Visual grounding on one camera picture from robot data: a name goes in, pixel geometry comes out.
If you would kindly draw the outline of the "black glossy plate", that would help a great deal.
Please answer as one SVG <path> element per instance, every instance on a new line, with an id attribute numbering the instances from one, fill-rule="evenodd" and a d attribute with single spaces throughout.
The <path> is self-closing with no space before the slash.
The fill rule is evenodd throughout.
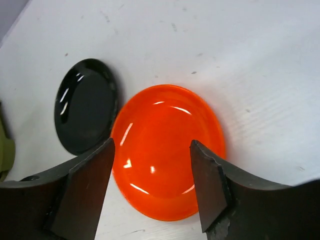
<path id="1" fill-rule="evenodd" d="M 54 104 L 54 125 L 62 146 L 81 155 L 110 137 L 119 111 L 117 80 L 102 61 L 87 58 L 64 76 Z"/>

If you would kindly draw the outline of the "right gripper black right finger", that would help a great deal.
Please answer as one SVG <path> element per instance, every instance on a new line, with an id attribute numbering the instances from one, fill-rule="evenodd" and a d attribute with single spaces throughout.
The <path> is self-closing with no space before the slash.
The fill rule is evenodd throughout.
<path id="1" fill-rule="evenodd" d="M 295 186 L 269 181 L 197 140 L 190 157 L 201 229 L 209 240 L 319 239 L 319 180 Z"/>

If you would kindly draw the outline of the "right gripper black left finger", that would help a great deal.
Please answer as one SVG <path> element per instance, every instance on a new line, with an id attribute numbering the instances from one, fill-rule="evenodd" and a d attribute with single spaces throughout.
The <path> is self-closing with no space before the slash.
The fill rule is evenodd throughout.
<path id="1" fill-rule="evenodd" d="M 112 138 L 48 170 L 0 185 L 3 240 L 93 240 L 115 158 Z"/>

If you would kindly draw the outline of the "orange glossy plate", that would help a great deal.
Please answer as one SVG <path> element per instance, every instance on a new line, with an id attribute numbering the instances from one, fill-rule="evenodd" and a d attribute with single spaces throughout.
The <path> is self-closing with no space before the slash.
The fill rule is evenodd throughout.
<path id="1" fill-rule="evenodd" d="M 227 155 L 213 109 L 194 92 L 171 84 L 146 88 L 120 110 L 111 131 L 115 182 L 130 205 L 159 221 L 179 221 L 198 211 L 190 145 L 200 141 Z"/>

